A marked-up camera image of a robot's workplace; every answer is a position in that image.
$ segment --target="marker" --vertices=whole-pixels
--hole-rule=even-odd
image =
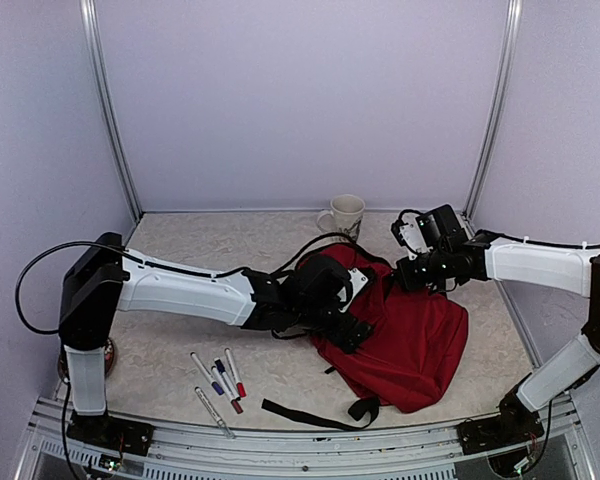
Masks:
[[[227,384],[227,387],[229,387],[229,390],[231,391],[231,394],[232,394],[231,396],[234,397],[236,400],[240,400],[240,394],[236,390],[236,387],[233,385],[233,380],[229,376],[229,373],[227,373],[227,369],[224,368],[224,364],[222,363],[222,360],[220,360],[219,358],[214,358],[213,362],[216,364],[216,367],[218,367],[218,371],[220,372],[220,375],[222,375],[222,378],[224,379],[224,382]]]
[[[233,379],[236,382],[236,387],[238,388],[238,393],[240,394],[240,397],[244,398],[247,396],[247,391],[244,389],[242,380],[240,380],[240,374],[238,373],[238,366],[236,365],[236,361],[233,358],[233,353],[231,353],[230,348],[225,348],[224,353],[227,357],[227,362],[229,362],[229,368],[231,369],[231,374],[233,375]]]
[[[237,414],[241,414],[243,412],[243,410],[242,410],[242,407],[240,406],[240,403],[238,403],[238,399],[236,397],[233,397],[233,393],[231,392],[231,389],[229,388],[227,383],[224,381],[224,378],[222,378],[222,374],[218,371],[217,367],[215,367],[215,366],[211,367],[211,373],[216,378],[218,383],[220,385],[222,385],[222,388],[224,388],[225,392],[227,392],[227,400],[229,400],[229,403],[231,404],[233,409],[236,411]]]
[[[202,391],[202,389],[200,387],[196,387],[195,388],[195,392],[196,392],[196,395],[198,395],[198,398],[200,399],[200,401],[202,402],[202,404],[207,409],[207,412],[209,412],[209,415],[211,415],[211,418],[213,418],[213,420],[216,422],[216,424],[218,425],[218,427],[220,427],[224,431],[225,436],[227,438],[236,438],[235,433],[233,433],[229,429],[229,427],[227,427],[227,424],[222,419],[222,417],[220,416],[220,414],[218,413],[218,411],[215,408],[213,408],[213,405],[211,405],[211,402],[209,401],[209,399],[207,398],[207,396],[204,394],[204,392]]]
[[[209,370],[207,370],[207,368],[204,366],[204,363],[202,363],[200,361],[200,358],[198,358],[198,355],[196,355],[196,352],[191,352],[191,360],[193,360],[193,362],[198,366],[198,370],[200,370],[202,376],[207,379],[207,382],[211,384],[216,393],[218,395],[222,395],[224,393],[224,390],[222,389],[220,384],[216,382],[211,376]]]

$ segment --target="mug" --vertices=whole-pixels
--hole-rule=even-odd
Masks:
[[[323,232],[339,232],[358,241],[360,224],[364,213],[364,200],[355,195],[338,195],[331,199],[331,209],[323,210],[316,218],[317,227]],[[322,224],[325,217],[331,217],[332,226]]]

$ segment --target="black cable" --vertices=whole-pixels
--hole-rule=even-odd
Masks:
[[[405,209],[404,209],[404,210],[402,210],[402,211],[400,212],[400,214],[398,215],[398,219],[399,219],[400,221],[402,221],[402,217],[403,217],[403,216],[404,216],[406,213],[414,213],[414,214],[416,214],[416,215],[422,215],[422,212],[421,212],[421,211],[419,211],[419,210],[414,210],[414,209],[412,209],[412,208],[405,208]]]
[[[318,243],[320,240],[324,240],[325,238],[332,238],[332,237],[340,237],[340,238],[344,238],[345,240],[347,240],[349,243],[351,243],[351,245],[355,248],[355,249],[360,249],[363,250],[366,253],[366,250],[364,250],[361,246],[359,246],[355,240],[353,238],[351,238],[349,235],[347,235],[346,233],[339,233],[339,232],[329,232],[329,233],[323,233],[322,235],[319,235],[317,237],[315,237],[312,240],[309,240],[307,243],[305,243],[302,248],[300,248],[300,250],[298,250],[296,252],[296,254],[291,257],[284,265],[281,265],[280,267],[276,268],[271,275],[276,276],[278,275],[280,272],[282,272],[283,270],[285,270],[289,265],[291,265],[293,262],[295,262],[298,258],[300,258],[302,256],[302,254],[307,250],[307,248],[309,248],[311,245],[314,245],[316,243]]]
[[[69,405],[69,397],[71,396],[71,384],[67,384],[67,396],[64,397],[64,404],[62,405],[62,419],[60,421],[60,429],[62,430],[62,448],[64,448],[64,458],[67,460],[67,466],[76,480],[81,480],[76,471],[73,469],[71,464],[71,458],[69,457],[69,448],[67,447],[67,432],[65,430],[65,424],[67,422],[67,407]]]
[[[145,262],[147,267],[157,268],[159,270],[166,270],[167,272],[181,273],[183,275],[189,275],[192,277],[200,277],[200,278],[225,278],[230,275],[234,275],[236,273],[243,272],[245,270],[249,270],[249,267],[238,267],[233,270],[229,270],[228,272],[222,273],[207,273],[207,272],[196,272],[195,270],[186,270],[184,268],[172,267],[171,265],[162,265],[156,262]]]
[[[544,436],[544,443],[542,444],[542,450],[540,450],[540,454],[533,460],[533,463],[529,468],[522,471],[523,475],[526,475],[531,470],[536,468],[544,455],[544,452],[547,450],[547,444],[549,443],[549,434],[551,433],[551,413],[553,410],[553,400],[549,402],[549,411],[547,412],[547,433]]]
[[[136,263],[142,263],[142,260],[139,259],[138,257],[134,257],[133,255],[131,255],[125,251],[122,251],[116,247],[112,247],[111,245],[103,245],[101,243],[89,242],[89,241],[83,241],[83,240],[62,243],[60,245],[56,245],[55,247],[52,247],[52,248],[42,252],[40,255],[38,255],[33,260],[31,260],[27,264],[26,267],[24,267],[22,269],[22,272],[20,272],[20,275],[18,276],[18,280],[16,281],[16,289],[15,289],[16,312],[18,313],[18,318],[20,319],[22,324],[25,327],[27,327],[29,330],[31,330],[33,333],[37,333],[38,335],[56,335],[58,333],[58,329],[41,330],[39,328],[34,327],[27,321],[27,319],[24,317],[24,313],[22,311],[22,305],[20,302],[20,289],[22,288],[22,281],[24,280],[24,277],[27,275],[27,273],[29,273],[29,270],[31,270],[38,262],[40,262],[41,260],[43,260],[44,258],[48,257],[49,255],[51,255],[53,253],[56,253],[60,250],[65,250],[67,248],[73,248],[73,247],[98,247],[103,250],[109,250],[109,251],[115,252],[118,255],[122,255],[123,257],[128,258],[129,260],[132,260]]]
[[[458,282],[454,282],[454,283],[453,283],[453,288],[449,288],[449,289],[446,289],[446,288],[441,288],[441,289],[439,289],[439,290],[433,290],[433,291],[431,291],[431,292],[430,292],[430,294],[431,294],[431,295],[434,295],[434,294],[436,294],[436,293],[451,293],[451,292],[453,292],[453,291],[454,291],[456,288],[458,288]]]
[[[166,270],[169,272],[176,272],[176,273],[181,273],[184,275],[190,275],[193,277],[202,277],[202,278],[224,278],[224,277],[228,277],[230,275],[233,275],[235,273],[239,273],[242,272],[244,270],[249,270],[248,267],[238,267],[238,268],[234,268],[233,270],[230,270],[228,272],[223,272],[223,273],[218,273],[218,274],[211,274],[211,273],[207,273],[207,272],[196,272],[196,271],[192,271],[192,270],[185,270],[182,268],[177,268],[177,267],[172,267],[169,265],[162,265],[160,263],[155,263],[155,262],[144,262],[142,259],[131,255],[130,253],[121,250],[119,248],[113,247],[111,245],[103,245],[101,243],[97,243],[97,242],[91,242],[91,241],[86,241],[86,240],[77,240],[74,242],[67,242],[67,243],[61,243],[60,245],[56,245],[55,247],[51,247],[48,250],[45,250],[44,252],[42,252],[40,255],[38,255],[37,257],[35,257],[33,260],[31,260],[27,266],[25,266],[22,271],[20,272],[20,275],[18,276],[18,280],[16,281],[16,288],[15,288],[15,303],[16,303],[16,312],[18,313],[18,318],[20,319],[20,321],[22,322],[22,324],[27,327],[29,330],[31,330],[33,333],[36,333],[38,335],[57,335],[59,330],[58,329],[54,329],[54,330],[42,330],[40,328],[34,327],[33,325],[31,325],[27,319],[24,316],[24,312],[22,311],[22,303],[20,301],[20,290],[22,289],[22,282],[24,281],[24,278],[26,277],[27,273],[29,273],[29,271],[36,266],[40,261],[42,261],[43,259],[45,259],[46,257],[48,257],[49,255],[52,255],[60,250],[65,250],[67,248],[73,248],[73,247],[97,247],[100,248],[102,250],[109,250],[111,252],[114,252],[118,255],[123,256],[124,258],[127,258],[135,263],[139,263],[141,265],[147,265],[149,267],[154,267],[154,268],[158,268],[160,270]]]
[[[575,245],[575,244],[570,244],[570,243],[544,242],[541,240],[525,240],[524,238],[514,237],[512,235],[507,235],[506,233],[493,232],[491,230],[486,230],[486,229],[480,229],[476,232],[476,234],[479,234],[479,233],[487,233],[490,235],[495,235],[497,237],[506,238],[507,240],[511,240],[513,242],[528,243],[530,245],[538,245],[541,247],[573,248],[576,250],[582,249],[582,245]],[[595,245],[587,245],[584,248],[585,248],[585,250],[595,250],[595,249],[600,248],[600,243],[595,244]]]
[[[407,213],[413,213],[415,215],[422,215],[422,212],[419,211],[419,210],[414,210],[412,208],[405,208],[404,210],[402,210],[398,214],[398,222],[400,224],[404,225],[404,221],[402,220],[402,217],[404,217],[404,215],[407,214]],[[412,248],[411,245],[409,245],[409,243],[404,238],[402,239],[402,243],[404,244],[405,247],[407,247],[407,250],[409,250],[414,255],[420,255],[421,254],[421,252],[418,252],[417,250],[415,250],[414,248]]]

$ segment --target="red backpack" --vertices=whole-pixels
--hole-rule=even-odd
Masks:
[[[349,311],[374,326],[373,335],[353,354],[345,354],[324,337],[312,335],[318,353],[360,397],[349,414],[359,420],[378,406],[395,405],[411,413],[438,402],[458,368],[468,335],[468,314],[460,305],[427,289],[406,293],[394,284],[389,263],[349,244],[335,244],[309,255],[327,255],[346,268],[372,269],[375,280],[354,299]],[[356,430],[269,400],[263,408],[312,425]]]

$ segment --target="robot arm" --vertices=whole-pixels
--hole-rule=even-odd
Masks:
[[[600,248],[563,248],[478,232],[469,239],[449,205],[416,218],[418,229],[399,219],[392,231],[409,246],[421,236],[423,247],[398,262],[398,281],[412,291],[440,291],[448,278],[512,280],[549,286],[590,298],[581,332],[500,402],[500,415],[465,422],[460,438],[465,453],[476,453],[543,434],[537,411],[561,392],[579,386],[600,366]]]
[[[97,243],[122,252],[119,235],[104,234]],[[82,417],[106,415],[104,344],[117,310],[204,317],[251,330],[298,326],[353,352],[372,329],[347,307],[368,281],[359,270],[347,270],[322,255],[309,257],[281,280],[249,268],[221,273],[135,250],[122,255],[92,247],[63,283],[59,334],[74,412]]]

